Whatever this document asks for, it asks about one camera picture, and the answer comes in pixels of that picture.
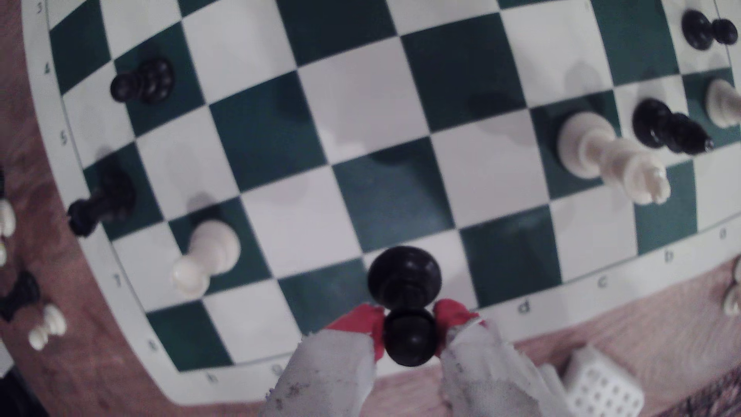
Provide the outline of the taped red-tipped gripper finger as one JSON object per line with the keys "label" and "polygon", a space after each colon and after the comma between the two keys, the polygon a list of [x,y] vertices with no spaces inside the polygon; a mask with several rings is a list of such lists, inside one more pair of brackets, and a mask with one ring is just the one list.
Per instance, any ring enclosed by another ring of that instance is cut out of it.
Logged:
{"label": "taped red-tipped gripper finger", "polygon": [[561,388],[506,341],[492,320],[452,299],[433,314],[442,386],[454,416],[572,416]]}
{"label": "taped red-tipped gripper finger", "polygon": [[384,308],[361,304],[305,336],[261,416],[359,416],[384,355]]}

